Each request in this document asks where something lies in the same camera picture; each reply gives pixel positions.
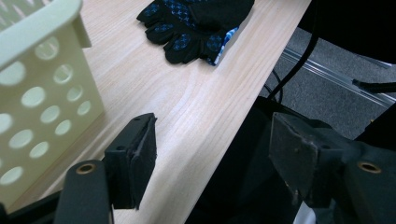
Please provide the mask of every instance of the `white plastic basket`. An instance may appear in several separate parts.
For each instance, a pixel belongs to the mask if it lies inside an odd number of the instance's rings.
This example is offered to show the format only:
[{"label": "white plastic basket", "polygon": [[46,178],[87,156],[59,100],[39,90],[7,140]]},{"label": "white plastic basket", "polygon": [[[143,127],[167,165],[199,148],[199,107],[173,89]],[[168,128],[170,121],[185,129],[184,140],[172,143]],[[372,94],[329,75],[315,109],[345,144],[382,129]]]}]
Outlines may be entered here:
[{"label": "white plastic basket", "polygon": [[103,112],[81,0],[0,0],[0,203],[11,206]]}]

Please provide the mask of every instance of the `floor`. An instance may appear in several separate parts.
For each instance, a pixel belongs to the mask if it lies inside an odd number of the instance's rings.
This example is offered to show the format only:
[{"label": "floor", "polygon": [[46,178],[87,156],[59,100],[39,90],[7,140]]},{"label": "floor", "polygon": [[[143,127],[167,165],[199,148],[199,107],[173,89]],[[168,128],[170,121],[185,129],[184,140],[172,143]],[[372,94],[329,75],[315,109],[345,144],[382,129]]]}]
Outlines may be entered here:
[{"label": "floor", "polygon": [[[310,36],[311,34],[298,28],[288,48],[304,53]],[[396,65],[391,68],[381,67],[321,39],[309,59],[360,81],[396,81]],[[293,66],[294,63],[281,57],[275,70],[282,78]],[[274,76],[270,76],[266,84],[273,89],[277,81]],[[301,69],[283,91],[282,105],[311,119],[325,121],[341,135],[350,139],[362,133],[371,120],[387,109],[306,69]],[[268,91],[263,88],[261,95],[267,96]]]}]

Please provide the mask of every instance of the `metal rail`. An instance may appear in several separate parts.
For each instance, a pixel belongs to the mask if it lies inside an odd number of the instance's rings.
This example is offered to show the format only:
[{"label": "metal rail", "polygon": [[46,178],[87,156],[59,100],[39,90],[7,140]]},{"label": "metal rail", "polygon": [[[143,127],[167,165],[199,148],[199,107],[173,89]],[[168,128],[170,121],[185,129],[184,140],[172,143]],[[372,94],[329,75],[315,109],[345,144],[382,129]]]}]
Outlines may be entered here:
[{"label": "metal rail", "polygon": [[[301,54],[295,52],[292,49],[285,48],[281,57],[290,61],[291,63],[297,63],[301,58]],[[371,93],[369,91],[361,90],[352,84],[353,78],[334,72],[331,69],[312,60],[308,59],[303,68],[384,107],[390,107],[396,102],[395,98],[385,93]]]}]

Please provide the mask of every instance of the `light wood grain surface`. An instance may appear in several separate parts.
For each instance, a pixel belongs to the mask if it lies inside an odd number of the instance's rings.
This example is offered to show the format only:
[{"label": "light wood grain surface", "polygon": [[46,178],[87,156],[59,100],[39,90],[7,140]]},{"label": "light wood grain surface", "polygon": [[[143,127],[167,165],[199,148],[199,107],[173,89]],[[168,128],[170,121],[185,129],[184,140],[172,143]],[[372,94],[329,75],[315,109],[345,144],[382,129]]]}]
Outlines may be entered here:
[{"label": "light wood grain surface", "polygon": [[85,49],[105,113],[12,208],[62,188],[78,161],[101,159],[127,122],[158,118],[157,164],[139,211],[116,223],[183,223],[258,96],[310,0],[256,0],[216,67],[169,64],[136,20],[149,0],[85,0]]}]

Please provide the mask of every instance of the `basket hole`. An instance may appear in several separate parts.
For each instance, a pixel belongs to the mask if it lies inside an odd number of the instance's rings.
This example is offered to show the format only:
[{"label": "basket hole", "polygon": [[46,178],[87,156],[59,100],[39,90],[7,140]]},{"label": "basket hole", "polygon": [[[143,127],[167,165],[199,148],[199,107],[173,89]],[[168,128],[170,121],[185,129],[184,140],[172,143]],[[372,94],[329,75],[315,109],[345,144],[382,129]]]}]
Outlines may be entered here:
[{"label": "basket hole", "polygon": [[23,63],[15,62],[0,72],[0,84],[4,86],[15,86],[23,81],[26,69]]},{"label": "basket hole", "polygon": [[64,84],[73,76],[73,67],[69,64],[63,64],[56,69],[53,79],[56,83]]},{"label": "basket hole", "polygon": [[21,98],[22,104],[28,107],[40,105],[46,98],[46,93],[41,87],[33,87]]},{"label": "basket hole", "polygon": [[6,29],[7,29],[7,23],[0,15],[0,32],[4,31]]},{"label": "basket hole", "polygon": [[69,119],[62,121],[55,129],[57,135],[63,135],[69,132],[72,127],[72,122]]},{"label": "basket hole", "polygon": [[2,1],[0,1],[0,10],[7,11],[7,6]]},{"label": "basket hole", "polygon": [[42,8],[43,6],[47,5],[50,3],[50,0],[26,0],[26,2],[31,6],[31,7],[38,7]]},{"label": "basket hole", "polygon": [[14,5],[13,8],[14,8],[15,12],[18,14],[18,16],[20,17],[20,20],[23,20],[26,18],[26,16],[27,16],[26,13],[24,13],[20,7]]},{"label": "basket hole", "polygon": [[34,148],[32,148],[32,150],[29,153],[29,156],[32,159],[38,159],[44,156],[44,154],[46,154],[49,148],[50,148],[50,144],[48,142],[39,143]]},{"label": "basket hole", "polygon": [[81,95],[82,95],[82,87],[81,86],[73,87],[67,93],[67,100],[76,101],[79,97],[81,97]]},{"label": "basket hole", "polygon": [[16,182],[19,178],[21,178],[23,174],[23,168],[20,166],[14,167],[7,171],[1,178],[0,178],[0,185],[10,185]]},{"label": "basket hole", "polygon": [[39,59],[48,61],[54,59],[59,53],[59,42],[55,37],[50,37],[37,47],[35,47],[35,56]]},{"label": "basket hole", "polygon": [[61,114],[61,108],[57,105],[52,105],[43,111],[40,119],[43,123],[51,123],[55,121],[60,114]]},{"label": "basket hole", "polygon": [[14,149],[25,147],[32,141],[32,139],[33,139],[32,130],[25,129],[12,136],[12,138],[9,140],[9,146]]},{"label": "basket hole", "polygon": [[92,107],[91,102],[86,101],[78,107],[77,113],[81,116],[86,115],[88,112],[90,112],[91,107]]},{"label": "basket hole", "polygon": [[12,126],[12,117],[9,114],[0,114],[0,134],[5,133]]}]

